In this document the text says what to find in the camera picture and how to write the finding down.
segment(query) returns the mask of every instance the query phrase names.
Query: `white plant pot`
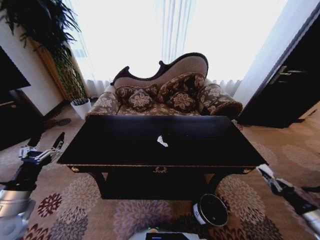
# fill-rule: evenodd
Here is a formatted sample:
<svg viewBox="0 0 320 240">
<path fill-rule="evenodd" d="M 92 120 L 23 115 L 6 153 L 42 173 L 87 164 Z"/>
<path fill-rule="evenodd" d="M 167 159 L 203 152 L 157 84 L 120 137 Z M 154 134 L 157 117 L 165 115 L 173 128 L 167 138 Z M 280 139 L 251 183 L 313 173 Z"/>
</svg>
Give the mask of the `white plant pot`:
<svg viewBox="0 0 320 240">
<path fill-rule="evenodd" d="M 83 120 L 85 119 L 85 116 L 87 112 L 90 111 L 91 109 L 91 102 L 90 99 L 85 104 L 82 105 L 74 105 L 72 102 L 70 103 L 73 109 L 76 111 L 76 113 L 82 118 Z"/>
</svg>

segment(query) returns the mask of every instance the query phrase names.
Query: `patterned carpet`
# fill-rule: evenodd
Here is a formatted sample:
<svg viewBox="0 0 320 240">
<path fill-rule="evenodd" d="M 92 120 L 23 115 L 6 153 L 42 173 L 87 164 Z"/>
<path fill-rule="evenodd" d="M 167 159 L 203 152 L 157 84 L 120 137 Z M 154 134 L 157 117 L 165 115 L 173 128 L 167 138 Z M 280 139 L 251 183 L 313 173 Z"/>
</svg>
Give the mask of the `patterned carpet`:
<svg viewBox="0 0 320 240">
<path fill-rule="evenodd" d="M 72 122 L 47 130 L 39 150 L 51 147 L 62 131 L 66 132 L 66 146 L 70 143 L 84 121 L 70 106 L 56 119 L 65 117 Z M 238 128 L 277 176 L 299 187 L 320 185 L 320 112 L 286 129 L 240 125 Z M 0 181 L 8 181 L 21 164 L 18 149 L 23 144 L 0 152 Z M 320 204 L 320 194 L 309 195 L 298 187 L 296 190 L 314 204 Z M 228 207 L 227 225 L 199 226 L 190 215 L 190 201 L 102 200 L 91 176 L 75 174 L 51 163 L 40 173 L 37 189 L 31 195 L 36 206 L 23 239 L 126 240 L 134 232 L 154 226 L 214 240 L 314 239 L 292 207 L 271 193 L 257 171 L 225 178 L 218 194 Z"/>
</svg>

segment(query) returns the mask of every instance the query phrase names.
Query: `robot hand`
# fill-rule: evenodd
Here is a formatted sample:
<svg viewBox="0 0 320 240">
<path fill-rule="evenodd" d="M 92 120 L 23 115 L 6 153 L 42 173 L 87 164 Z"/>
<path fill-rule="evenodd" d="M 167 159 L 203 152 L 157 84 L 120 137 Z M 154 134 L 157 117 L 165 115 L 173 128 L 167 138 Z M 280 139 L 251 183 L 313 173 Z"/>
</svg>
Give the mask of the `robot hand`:
<svg viewBox="0 0 320 240">
<path fill-rule="evenodd" d="M 275 195 L 283 197 L 295 212 L 300 215 L 313 230 L 315 237 L 320 240 L 320 209 L 309 203 L 295 192 L 293 185 L 282 178 L 275 178 L 271 168 L 262 164 L 256 169 L 262 174 Z"/>
</svg>

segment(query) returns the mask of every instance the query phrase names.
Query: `potted plant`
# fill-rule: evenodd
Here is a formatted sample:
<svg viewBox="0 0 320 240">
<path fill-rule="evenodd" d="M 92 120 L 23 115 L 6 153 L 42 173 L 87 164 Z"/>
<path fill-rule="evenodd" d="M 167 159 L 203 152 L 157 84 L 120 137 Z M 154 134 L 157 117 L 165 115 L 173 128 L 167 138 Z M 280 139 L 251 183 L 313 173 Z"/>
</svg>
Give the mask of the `potted plant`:
<svg viewBox="0 0 320 240">
<path fill-rule="evenodd" d="M 62 0 L 0 0 L 0 4 L 0 12 L 4 11 L 0 20 L 5 19 L 12 34 L 16 27 L 24 29 L 20 36 L 24 47 L 32 38 L 50 52 L 68 100 L 84 119 L 91 103 L 68 45 L 75 39 L 66 30 L 80 30 L 72 10 Z"/>
</svg>

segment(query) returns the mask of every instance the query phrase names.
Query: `dark door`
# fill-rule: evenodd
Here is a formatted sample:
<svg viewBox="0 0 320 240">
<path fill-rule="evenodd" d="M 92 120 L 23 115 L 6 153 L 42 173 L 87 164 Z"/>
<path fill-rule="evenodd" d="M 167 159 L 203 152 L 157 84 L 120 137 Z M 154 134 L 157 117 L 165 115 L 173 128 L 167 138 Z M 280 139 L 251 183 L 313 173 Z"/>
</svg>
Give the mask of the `dark door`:
<svg viewBox="0 0 320 240">
<path fill-rule="evenodd" d="M 320 101 L 320 18 L 270 79 L 252 98 L 242 124 L 285 128 Z"/>
</svg>

